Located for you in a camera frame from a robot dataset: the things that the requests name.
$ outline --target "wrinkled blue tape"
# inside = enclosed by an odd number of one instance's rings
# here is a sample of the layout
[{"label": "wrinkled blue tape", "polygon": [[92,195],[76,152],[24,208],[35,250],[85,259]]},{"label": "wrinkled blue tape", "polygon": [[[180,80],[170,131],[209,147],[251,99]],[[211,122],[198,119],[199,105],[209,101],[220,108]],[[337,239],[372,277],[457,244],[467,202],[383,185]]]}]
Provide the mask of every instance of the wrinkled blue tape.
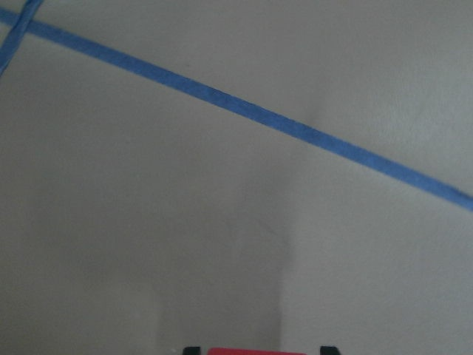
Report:
[{"label": "wrinkled blue tape", "polygon": [[8,64],[15,55],[15,52],[20,46],[21,40],[27,31],[28,24],[33,19],[36,10],[42,2],[43,0],[27,0],[24,3],[20,16],[16,17],[16,22],[12,24],[13,27],[0,47],[0,76],[8,67]]},{"label": "wrinkled blue tape", "polygon": [[[0,8],[0,21],[5,24],[14,24],[17,17],[15,13]],[[441,197],[469,211],[473,211],[473,197],[453,186],[442,183],[433,177],[416,172],[402,164],[383,158],[380,155],[337,137],[244,101],[241,98],[236,98],[235,96],[226,94],[190,78],[186,78],[131,55],[113,50],[102,44],[81,38],[78,35],[39,21],[31,21],[27,31],[38,37],[45,38],[72,50],[90,55],[93,58],[143,76],[144,78],[185,92],[195,98],[207,101],[210,104],[222,107],[223,109],[264,124],[265,126],[277,129],[286,135],[298,138],[301,141],[313,144],[314,146],[355,161],[356,163],[360,163],[377,172],[382,172],[385,175]]]}]

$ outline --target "red object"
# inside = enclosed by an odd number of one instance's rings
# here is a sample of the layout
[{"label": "red object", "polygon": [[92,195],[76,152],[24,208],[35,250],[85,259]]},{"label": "red object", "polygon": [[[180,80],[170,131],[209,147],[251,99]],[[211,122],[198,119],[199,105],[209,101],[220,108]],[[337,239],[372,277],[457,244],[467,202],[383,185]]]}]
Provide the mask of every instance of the red object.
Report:
[{"label": "red object", "polygon": [[280,351],[213,348],[208,351],[207,355],[305,355],[305,354],[282,353]]}]

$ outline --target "gray floor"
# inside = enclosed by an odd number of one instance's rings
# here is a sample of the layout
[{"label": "gray floor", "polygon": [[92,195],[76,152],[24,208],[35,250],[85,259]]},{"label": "gray floor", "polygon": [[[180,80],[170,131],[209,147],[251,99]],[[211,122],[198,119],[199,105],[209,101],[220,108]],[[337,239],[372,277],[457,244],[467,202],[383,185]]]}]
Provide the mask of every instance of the gray floor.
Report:
[{"label": "gray floor", "polygon": [[[473,194],[470,1],[46,0],[36,18]],[[0,117],[3,354],[473,348],[471,212],[31,35]]]}]

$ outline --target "gray surface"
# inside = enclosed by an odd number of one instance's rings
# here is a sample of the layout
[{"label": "gray surface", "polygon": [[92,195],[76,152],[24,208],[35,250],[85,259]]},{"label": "gray surface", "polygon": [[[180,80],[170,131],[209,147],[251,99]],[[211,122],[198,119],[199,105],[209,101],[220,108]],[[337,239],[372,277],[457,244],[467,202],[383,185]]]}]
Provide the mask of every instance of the gray surface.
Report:
[{"label": "gray surface", "polygon": [[[38,17],[471,191],[468,2],[108,4]],[[473,348],[469,212],[32,36],[0,115],[3,354]]]}]

